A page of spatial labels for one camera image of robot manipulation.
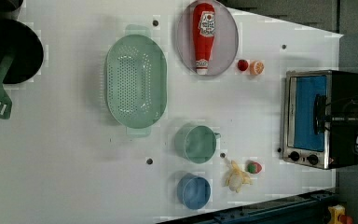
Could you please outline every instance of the floor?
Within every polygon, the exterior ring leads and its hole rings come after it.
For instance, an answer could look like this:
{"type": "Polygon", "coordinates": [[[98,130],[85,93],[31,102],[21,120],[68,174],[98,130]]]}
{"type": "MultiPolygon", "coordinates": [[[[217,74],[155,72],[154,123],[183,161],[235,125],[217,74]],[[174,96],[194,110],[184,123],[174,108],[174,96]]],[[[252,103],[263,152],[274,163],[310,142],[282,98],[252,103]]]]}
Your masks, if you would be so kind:
{"type": "MultiPolygon", "coordinates": [[[[358,0],[220,0],[227,7],[343,34],[341,70],[358,72],[358,0]]],[[[358,165],[338,170],[339,199],[358,223],[358,165]]]]}

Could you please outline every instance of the white table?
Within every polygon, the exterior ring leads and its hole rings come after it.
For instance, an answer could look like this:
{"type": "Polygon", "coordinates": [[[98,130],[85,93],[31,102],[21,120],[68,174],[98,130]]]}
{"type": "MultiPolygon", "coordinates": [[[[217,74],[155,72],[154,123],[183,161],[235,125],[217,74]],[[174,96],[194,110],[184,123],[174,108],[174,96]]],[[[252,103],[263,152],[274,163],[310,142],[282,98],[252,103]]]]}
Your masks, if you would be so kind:
{"type": "Polygon", "coordinates": [[[250,78],[232,64],[219,77],[199,77],[173,42],[190,2],[26,2],[19,20],[41,37],[47,57],[33,80],[7,86],[14,105],[12,118],[0,120],[0,224],[153,223],[335,186],[335,171],[286,163],[276,150],[286,71],[337,69],[340,35],[232,10],[238,59],[263,60],[265,74],[250,78]],[[152,29],[169,66],[166,112],[143,139],[125,134],[103,98],[104,57],[129,23],[152,29]],[[188,121],[222,134],[206,164],[173,151],[172,138],[188,121]],[[242,168],[258,161],[263,172],[241,193],[231,192],[222,187],[228,168],[221,152],[242,168]],[[176,199],[186,172],[212,183],[211,200],[199,211],[176,199]]]}

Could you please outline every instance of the blue cup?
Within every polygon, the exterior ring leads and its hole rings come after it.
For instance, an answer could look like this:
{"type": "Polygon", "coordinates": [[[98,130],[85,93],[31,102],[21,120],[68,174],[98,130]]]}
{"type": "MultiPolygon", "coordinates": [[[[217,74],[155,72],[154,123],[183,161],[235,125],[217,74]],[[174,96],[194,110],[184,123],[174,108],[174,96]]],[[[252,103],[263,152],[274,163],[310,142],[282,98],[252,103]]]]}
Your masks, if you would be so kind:
{"type": "Polygon", "coordinates": [[[179,201],[187,208],[197,210],[205,206],[211,196],[211,186],[205,178],[186,174],[177,186],[179,201]]]}

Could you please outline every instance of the green cup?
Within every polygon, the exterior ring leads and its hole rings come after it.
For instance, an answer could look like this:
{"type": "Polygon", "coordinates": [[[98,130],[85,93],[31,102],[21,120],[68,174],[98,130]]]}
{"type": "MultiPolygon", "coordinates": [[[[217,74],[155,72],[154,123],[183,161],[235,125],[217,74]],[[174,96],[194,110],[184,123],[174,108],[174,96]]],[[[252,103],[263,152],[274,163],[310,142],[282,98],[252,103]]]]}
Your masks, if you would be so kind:
{"type": "Polygon", "coordinates": [[[216,139],[219,137],[220,133],[214,133],[206,126],[187,124],[175,136],[175,149],[185,159],[204,163],[216,151],[216,139]]]}

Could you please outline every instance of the small fruit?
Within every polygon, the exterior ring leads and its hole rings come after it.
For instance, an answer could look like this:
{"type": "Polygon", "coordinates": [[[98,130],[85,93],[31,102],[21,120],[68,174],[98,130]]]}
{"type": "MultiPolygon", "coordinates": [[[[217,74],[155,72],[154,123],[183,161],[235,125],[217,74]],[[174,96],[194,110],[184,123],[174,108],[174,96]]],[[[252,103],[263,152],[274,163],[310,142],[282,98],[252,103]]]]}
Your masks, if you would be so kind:
{"type": "Polygon", "coordinates": [[[253,175],[260,173],[262,169],[261,165],[255,161],[248,165],[248,172],[253,175]]]}
{"type": "Polygon", "coordinates": [[[254,61],[251,63],[251,74],[260,75],[264,71],[264,64],[260,61],[254,61]]]}
{"type": "Polygon", "coordinates": [[[239,60],[238,61],[238,69],[240,69],[240,71],[244,72],[246,71],[246,69],[248,69],[249,64],[246,60],[239,60]]]}

